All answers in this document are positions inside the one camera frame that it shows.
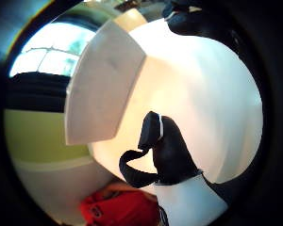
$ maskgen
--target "strap loop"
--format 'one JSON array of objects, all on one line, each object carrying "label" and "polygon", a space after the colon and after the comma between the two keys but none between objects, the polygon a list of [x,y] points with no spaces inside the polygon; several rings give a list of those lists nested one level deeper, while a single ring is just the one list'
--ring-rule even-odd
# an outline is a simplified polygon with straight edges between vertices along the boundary
[{"label": "strap loop", "polygon": [[136,188],[140,188],[143,186],[149,186],[154,183],[158,179],[158,175],[156,173],[149,173],[134,169],[127,165],[127,162],[141,158],[145,156],[149,150],[143,150],[142,152],[137,152],[133,150],[126,151],[120,158],[119,168],[125,180]]}]

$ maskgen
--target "white panel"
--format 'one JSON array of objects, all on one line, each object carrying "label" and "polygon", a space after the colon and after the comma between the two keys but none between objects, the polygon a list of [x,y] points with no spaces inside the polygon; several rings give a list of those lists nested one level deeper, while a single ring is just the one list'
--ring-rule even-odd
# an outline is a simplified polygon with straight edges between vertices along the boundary
[{"label": "white panel", "polygon": [[67,144],[115,136],[145,58],[142,48],[114,22],[107,22],[86,47],[68,87]]}]

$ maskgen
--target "red clothing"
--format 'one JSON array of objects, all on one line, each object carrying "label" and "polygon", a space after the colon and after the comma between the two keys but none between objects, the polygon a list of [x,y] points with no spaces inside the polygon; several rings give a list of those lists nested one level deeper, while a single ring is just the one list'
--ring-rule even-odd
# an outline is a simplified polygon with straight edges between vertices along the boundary
[{"label": "red clothing", "polygon": [[121,191],[109,199],[104,199],[100,191],[95,192],[79,207],[87,225],[158,225],[158,203],[147,199],[141,191]]}]

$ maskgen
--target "window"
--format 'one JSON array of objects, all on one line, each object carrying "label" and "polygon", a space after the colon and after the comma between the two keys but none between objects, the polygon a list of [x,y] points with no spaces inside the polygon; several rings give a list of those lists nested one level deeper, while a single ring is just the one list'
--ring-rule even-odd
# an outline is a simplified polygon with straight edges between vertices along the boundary
[{"label": "window", "polygon": [[76,63],[95,33],[66,23],[44,26],[25,45],[9,76],[41,72],[72,76]]}]

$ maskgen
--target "black and white object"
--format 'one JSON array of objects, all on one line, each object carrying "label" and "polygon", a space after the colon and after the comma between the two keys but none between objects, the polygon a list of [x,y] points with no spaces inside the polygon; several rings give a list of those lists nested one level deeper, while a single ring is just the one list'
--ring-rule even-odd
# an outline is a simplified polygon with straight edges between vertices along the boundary
[{"label": "black and white object", "polygon": [[[120,159],[120,170],[134,187],[154,183],[161,221],[164,225],[204,226],[210,224],[227,208],[202,171],[196,167],[175,122],[150,111],[143,120],[138,148],[127,151]],[[126,163],[153,149],[158,171],[147,173]]]}]

